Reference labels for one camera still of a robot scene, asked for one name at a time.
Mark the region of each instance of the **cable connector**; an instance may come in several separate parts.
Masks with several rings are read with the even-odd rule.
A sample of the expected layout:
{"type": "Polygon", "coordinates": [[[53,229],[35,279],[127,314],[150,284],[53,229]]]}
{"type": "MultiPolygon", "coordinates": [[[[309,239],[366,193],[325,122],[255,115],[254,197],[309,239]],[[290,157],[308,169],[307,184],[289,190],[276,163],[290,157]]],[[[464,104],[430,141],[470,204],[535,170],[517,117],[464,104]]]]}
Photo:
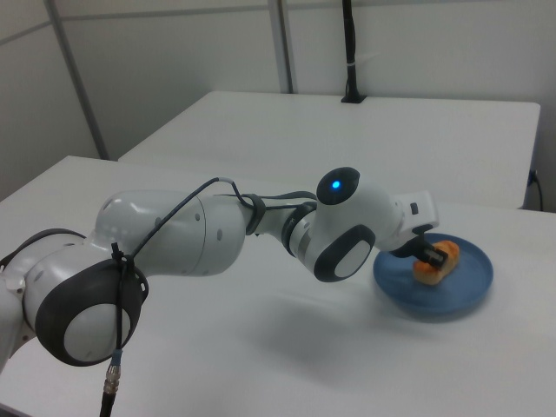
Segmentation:
{"type": "Polygon", "coordinates": [[[118,386],[120,385],[120,376],[122,375],[120,365],[110,365],[106,371],[106,380],[104,380],[104,390],[103,392],[107,395],[114,395],[118,392],[118,386]]]}

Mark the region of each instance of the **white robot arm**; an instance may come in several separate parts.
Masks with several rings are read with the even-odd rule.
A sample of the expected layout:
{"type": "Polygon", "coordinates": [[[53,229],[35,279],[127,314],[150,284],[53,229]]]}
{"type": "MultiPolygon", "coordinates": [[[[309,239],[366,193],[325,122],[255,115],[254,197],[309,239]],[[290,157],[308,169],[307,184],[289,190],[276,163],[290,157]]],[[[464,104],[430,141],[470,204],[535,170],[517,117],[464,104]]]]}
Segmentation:
{"type": "Polygon", "coordinates": [[[373,246],[437,266],[447,257],[423,238],[439,224],[428,192],[389,195],[351,168],[326,174],[316,197],[241,196],[229,179],[216,181],[231,183],[236,195],[125,191],[103,204],[88,237],[48,230],[1,261],[0,371],[35,335],[70,365],[105,361],[118,333],[123,345],[136,328],[148,294],[146,277],[220,274],[237,258],[246,235],[275,236],[326,282],[353,275],[373,246]]]}

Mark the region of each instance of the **black cable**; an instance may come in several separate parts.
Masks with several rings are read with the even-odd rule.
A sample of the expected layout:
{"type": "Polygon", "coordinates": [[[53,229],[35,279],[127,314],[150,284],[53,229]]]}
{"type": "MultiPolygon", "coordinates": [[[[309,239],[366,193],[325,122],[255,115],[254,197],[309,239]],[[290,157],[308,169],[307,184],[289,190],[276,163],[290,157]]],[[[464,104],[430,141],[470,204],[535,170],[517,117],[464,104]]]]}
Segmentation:
{"type": "Polygon", "coordinates": [[[527,187],[529,187],[534,182],[537,183],[537,189],[539,189],[540,211],[545,211],[545,205],[543,203],[543,198],[542,198],[542,188],[540,187],[540,181],[539,181],[539,177],[537,176],[537,170],[535,169],[533,171],[531,169],[531,170],[529,170],[529,177],[527,178],[527,187]]]}
{"type": "MultiPolygon", "coordinates": [[[[235,182],[229,180],[228,178],[213,178],[205,182],[201,187],[196,189],[193,193],[185,197],[178,205],[176,205],[162,220],[160,220],[147,235],[139,242],[136,248],[133,250],[131,255],[124,255],[118,248],[117,243],[112,244],[112,257],[118,262],[121,267],[120,280],[118,282],[117,292],[116,292],[116,349],[112,354],[112,361],[110,362],[109,369],[106,375],[106,381],[104,382],[104,392],[103,392],[103,403],[101,406],[100,417],[110,417],[112,413],[112,407],[116,400],[117,385],[119,384],[120,378],[120,366],[122,358],[122,338],[123,338],[123,306],[122,306],[122,294],[123,294],[123,280],[126,274],[130,270],[135,276],[139,278],[140,283],[144,286],[143,299],[149,294],[149,284],[145,275],[141,273],[138,269],[135,269],[134,259],[137,254],[143,249],[143,247],[149,242],[149,240],[166,224],[180,209],[183,208],[188,202],[193,200],[197,195],[199,195],[205,188],[214,184],[215,182],[227,182],[234,189],[235,196],[240,201],[242,206],[249,209],[254,209],[253,204],[249,204],[243,198],[239,189],[235,185],[235,182]]],[[[296,209],[300,207],[300,204],[292,205],[281,205],[267,208],[268,210],[277,209],[296,209]]]]}
{"type": "MultiPolygon", "coordinates": [[[[180,209],[185,206],[188,202],[190,202],[191,200],[193,200],[199,193],[201,193],[201,191],[203,191],[206,187],[208,187],[211,184],[214,184],[215,182],[219,182],[220,178],[216,177],[213,178],[212,180],[208,180],[207,182],[205,182],[201,187],[199,187],[198,189],[196,189],[193,193],[191,193],[190,195],[188,195],[187,197],[185,197],[182,202],[180,202],[177,206],[174,207],[174,209],[172,211],[170,211],[166,217],[164,217],[162,220],[160,220],[156,226],[142,239],[142,241],[139,242],[139,244],[137,245],[137,247],[133,250],[133,252],[131,252],[131,257],[135,258],[137,256],[137,254],[139,253],[139,251],[143,248],[143,246],[145,246],[147,244],[148,241],[150,241],[150,239],[162,228],[162,226],[164,226],[164,224],[166,224],[166,222],[168,220],[170,220],[178,211],[180,211],[180,209]]],[[[247,202],[245,202],[245,200],[243,200],[242,198],[240,198],[240,202],[242,202],[242,204],[247,204],[247,202]]]]}
{"type": "Polygon", "coordinates": [[[128,271],[128,263],[122,265],[122,273],[120,274],[120,281],[118,282],[118,290],[116,294],[116,349],[122,350],[122,321],[123,321],[123,279],[128,271]]]}
{"type": "Polygon", "coordinates": [[[110,417],[115,400],[115,395],[103,393],[103,404],[101,405],[101,413],[99,414],[99,417],[110,417]]]}
{"type": "Polygon", "coordinates": [[[539,189],[539,204],[540,204],[540,211],[545,211],[544,204],[542,202],[542,189],[540,188],[539,178],[535,181],[537,183],[537,188],[539,189]]]}

